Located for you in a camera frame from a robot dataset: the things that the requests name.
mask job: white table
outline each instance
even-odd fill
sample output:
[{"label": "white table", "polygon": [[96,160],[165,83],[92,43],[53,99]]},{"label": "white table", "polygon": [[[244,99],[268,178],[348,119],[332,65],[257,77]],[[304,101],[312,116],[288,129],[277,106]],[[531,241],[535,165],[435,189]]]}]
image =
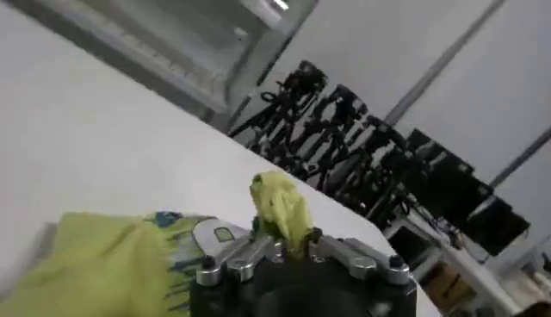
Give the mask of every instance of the white table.
[{"label": "white table", "polygon": [[456,269],[457,273],[476,291],[479,296],[477,300],[487,301],[500,315],[518,314],[523,310],[484,265],[479,264],[465,249],[455,249],[450,244],[448,236],[431,227],[415,211],[395,221],[384,232],[385,237],[390,239],[401,227],[406,227],[431,243],[426,259],[413,271],[413,275],[418,280],[442,261]]},{"label": "white table", "polygon": [[[276,169],[0,3],[0,290],[63,212],[211,214],[250,227],[253,175]],[[295,180],[315,225],[393,253],[370,222]],[[418,290],[418,316],[439,316]]]}]

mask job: white wall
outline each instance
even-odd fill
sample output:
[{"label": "white wall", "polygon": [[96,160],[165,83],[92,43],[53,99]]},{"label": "white wall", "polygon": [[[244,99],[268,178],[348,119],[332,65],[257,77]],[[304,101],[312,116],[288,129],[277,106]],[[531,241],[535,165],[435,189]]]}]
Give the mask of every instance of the white wall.
[{"label": "white wall", "polygon": [[[384,116],[490,0],[319,0],[266,78],[275,90],[303,59],[321,68],[331,89],[342,83]],[[239,122],[263,104],[251,103]]]},{"label": "white wall", "polygon": [[551,2],[509,0],[399,122],[496,177],[551,124]]}]

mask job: screw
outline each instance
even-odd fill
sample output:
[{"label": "screw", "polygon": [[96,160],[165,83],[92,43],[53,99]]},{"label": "screw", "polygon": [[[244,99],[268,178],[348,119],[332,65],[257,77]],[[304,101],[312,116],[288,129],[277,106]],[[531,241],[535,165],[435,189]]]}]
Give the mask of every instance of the screw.
[{"label": "screw", "polygon": [[322,257],[318,257],[317,255],[314,255],[312,257],[312,261],[315,262],[315,263],[324,263],[325,262],[325,259],[322,258]]},{"label": "screw", "polygon": [[242,260],[242,259],[240,259],[240,258],[237,258],[237,259],[232,260],[232,261],[230,262],[230,264],[231,264],[231,266],[233,266],[233,267],[235,267],[235,268],[237,268],[237,267],[242,268],[242,267],[244,267],[244,266],[247,265],[247,261],[244,261],[244,260]]},{"label": "screw", "polygon": [[399,255],[392,255],[388,259],[388,264],[390,265],[391,269],[399,269],[401,268],[406,262],[404,262],[404,259]]},{"label": "screw", "polygon": [[272,258],[273,263],[282,264],[284,262],[283,257],[281,255],[276,255]]},{"label": "screw", "polygon": [[216,265],[216,260],[209,255],[203,257],[203,259],[201,260],[201,267],[205,270],[210,270],[215,265]]},{"label": "screw", "polygon": [[319,239],[321,239],[323,235],[324,235],[324,232],[320,228],[314,227],[314,229],[310,233],[310,239],[312,240],[312,242],[318,243]]}]

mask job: yellow-green towel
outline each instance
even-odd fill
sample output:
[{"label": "yellow-green towel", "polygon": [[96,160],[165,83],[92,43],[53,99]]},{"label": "yellow-green towel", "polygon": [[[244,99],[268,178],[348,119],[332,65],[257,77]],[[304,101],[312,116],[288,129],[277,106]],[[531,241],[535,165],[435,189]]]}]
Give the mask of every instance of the yellow-green towel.
[{"label": "yellow-green towel", "polygon": [[182,247],[180,238],[206,218],[173,215],[144,220],[64,214],[52,254],[0,303],[0,316],[189,315],[187,290],[202,253],[189,239],[187,261],[171,261],[170,255]]},{"label": "yellow-green towel", "polygon": [[257,174],[251,195],[261,220],[260,230],[265,230],[267,224],[276,225],[291,254],[300,255],[302,240],[313,223],[306,200],[287,175],[280,171]]},{"label": "yellow-green towel", "polygon": [[[282,173],[262,173],[251,194],[263,224],[276,225],[299,251],[312,221],[294,185]],[[215,255],[247,233],[173,212],[145,219],[64,214],[51,255],[0,303],[0,317],[189,316],[189,284],[203,254]]]}]

